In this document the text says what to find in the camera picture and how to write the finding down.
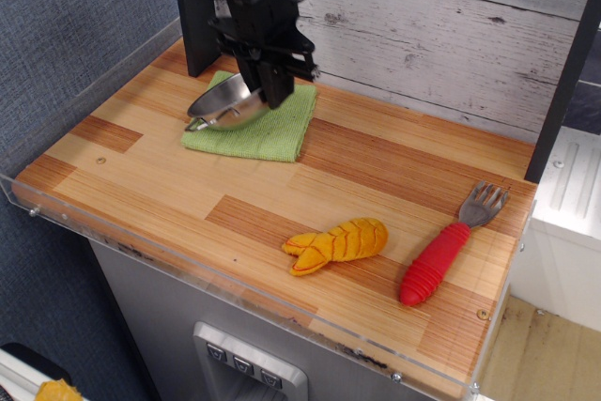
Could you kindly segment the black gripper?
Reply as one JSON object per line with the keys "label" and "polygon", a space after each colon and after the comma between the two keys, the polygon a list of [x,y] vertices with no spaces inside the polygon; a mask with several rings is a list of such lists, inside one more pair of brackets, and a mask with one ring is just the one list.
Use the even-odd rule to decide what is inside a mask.
{"label": "black gripper", "polygon": [[277,109],[293,93],[294,77],[312,82],[318,75],[315,44],[297,28],[304,0],[225,1],[229,14],[209,21],[217,42],[235,56],[248,89],[262,87],[269,108]]}

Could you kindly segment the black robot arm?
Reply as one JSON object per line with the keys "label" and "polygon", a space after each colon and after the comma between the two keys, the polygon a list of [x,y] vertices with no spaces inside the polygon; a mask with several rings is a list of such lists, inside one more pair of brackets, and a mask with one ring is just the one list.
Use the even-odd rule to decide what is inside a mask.
{"label": "black robot arm", "polygon": [[229,15],[209,22],[219,47],[236,58],[249,90],[276,109],[293,93],[297,78],[312,82],[318,75],[315,44],[297,28],[304,0],[225,1]]}

